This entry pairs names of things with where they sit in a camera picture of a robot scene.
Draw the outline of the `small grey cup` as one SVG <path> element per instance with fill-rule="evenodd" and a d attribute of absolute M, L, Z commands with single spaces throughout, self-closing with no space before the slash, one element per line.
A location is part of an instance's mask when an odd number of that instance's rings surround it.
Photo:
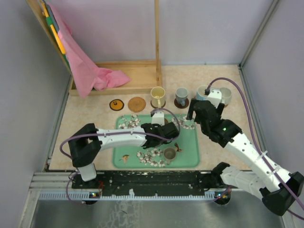
<path fill-rule="evenodd" d="M 163 155 L 166 160 L 166 164 L 169 165 L 170 162 L 176 158 L 177 152 L 175 148 L 168 147 L 164 150 Z"/>

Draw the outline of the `light blue mug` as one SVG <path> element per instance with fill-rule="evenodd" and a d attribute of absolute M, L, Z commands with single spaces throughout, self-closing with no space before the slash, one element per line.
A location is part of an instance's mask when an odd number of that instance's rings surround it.
<path fill-rule="evenodd" d="M 205 90 L 207 89 L 207 85 L 201 85 L 196 92 L 196 99 L 199 101 L 204 101 L 207 99 L 207 95 L 205 94 Z"/>

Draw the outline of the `dark brown wooden coaster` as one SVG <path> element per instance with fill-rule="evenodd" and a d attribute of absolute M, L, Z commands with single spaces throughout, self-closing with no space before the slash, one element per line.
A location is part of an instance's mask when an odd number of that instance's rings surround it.
<path fill-rule="evenodd" d="M 185 105 L 181 105 L 177 102 L 177 99 L 174 99 L 174 105 L 179 109 L 185 109 L 189 106 L 190 102 L 188 99 L 185 100 Z"/>

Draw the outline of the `white grey mug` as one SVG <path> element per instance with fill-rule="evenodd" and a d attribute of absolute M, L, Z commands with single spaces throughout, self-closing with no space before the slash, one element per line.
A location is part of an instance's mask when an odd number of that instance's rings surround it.
<path fill-rule="evenodd" d="M 221 87 L 220 92 L 221 92 L 221 95 L 222 95 L 221 103 L 223 103 L 224 106 L 228 106 L 231 102 L 231 99 L 232 99 L 231 90 L 227 87 Z"/>

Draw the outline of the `dark reddish wooden coaster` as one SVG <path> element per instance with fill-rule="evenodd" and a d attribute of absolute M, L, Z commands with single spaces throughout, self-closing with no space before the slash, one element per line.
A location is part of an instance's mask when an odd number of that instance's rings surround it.
<path fill-rule="evenodd" d="M 155 108 L 158 108 L 156 106 L 153 105 L 152 101 L 150 101 L 150 105 L 155 109 Z M 164 108 L 166 105 L 166 102 L 163 103 L 163 105 L 161 106 L 161 108 Z"/>

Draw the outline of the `small blue-grey cup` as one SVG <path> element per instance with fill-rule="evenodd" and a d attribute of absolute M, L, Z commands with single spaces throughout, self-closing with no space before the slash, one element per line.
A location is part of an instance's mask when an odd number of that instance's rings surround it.
<path fill-rule="evenodd" d="M 188 96 L 188 90 L 184 87 L 179 87 L 175 92 L 175 99 L 177 101 L 177 104 L 181 106 L 185 106 L 187 96 Z"/>

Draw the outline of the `yellow mug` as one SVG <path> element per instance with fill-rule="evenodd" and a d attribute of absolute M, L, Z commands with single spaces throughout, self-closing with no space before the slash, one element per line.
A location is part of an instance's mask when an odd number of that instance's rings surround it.
<path fill-rule="evenodd" d="M 151 101 L 153 103 L 154 106 L 161 108 L 161 106 L 163 105 L 163 103 L 166 101 L 165 100 L 165 89 L 163 87 L 157 86 L 154 87 L 151 92 Z"/>

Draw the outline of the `woven rattan coaster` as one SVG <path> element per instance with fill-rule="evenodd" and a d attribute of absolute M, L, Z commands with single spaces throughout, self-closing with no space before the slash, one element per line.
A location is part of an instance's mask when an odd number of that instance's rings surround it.
<path fill-rule="evenodd" d="M 134 113 L 141 112 L 146 107 L 146 101 L 141 97 L 133 97 L 128 102 L 128 108 Z"/>

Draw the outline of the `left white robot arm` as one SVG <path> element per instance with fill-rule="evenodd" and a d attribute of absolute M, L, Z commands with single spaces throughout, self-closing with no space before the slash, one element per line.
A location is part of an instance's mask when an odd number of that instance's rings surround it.
<path fill-rule="evenodd" d="M 79 172 L 82 183 L 92 189 L 98 185 L 94 160 L 100 151 L 125 146 L 155 148 L 168 144 L 179 137 L 179 122 L 161 124 L 163 112 L 152 115 L 151 123 L 144 123 L 127 129 L 97 129 L 93 123 L 86 124 L 71 138 L 68 146 L 73 167 Z"/>

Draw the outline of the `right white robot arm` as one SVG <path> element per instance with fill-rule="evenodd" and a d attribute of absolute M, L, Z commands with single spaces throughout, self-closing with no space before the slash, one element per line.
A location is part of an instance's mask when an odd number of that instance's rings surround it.
<path fill-rule="evenodd" d="M 211 141 L 240 158 L 252 174 L 222 162 L 213 169 L 213 184 L 218 188 L 232 185 L 242 189 L 259 198 L 272 213 L 284 215 L 302 192 L 303 175 L 291 173 L 271 160 L 266 152 L 259 152 L 239 126 L 221 117 L 223 109 L 219 91 L 213 90 L 202 101 L 191 100 L 187 120 L 194 120 Z"/>

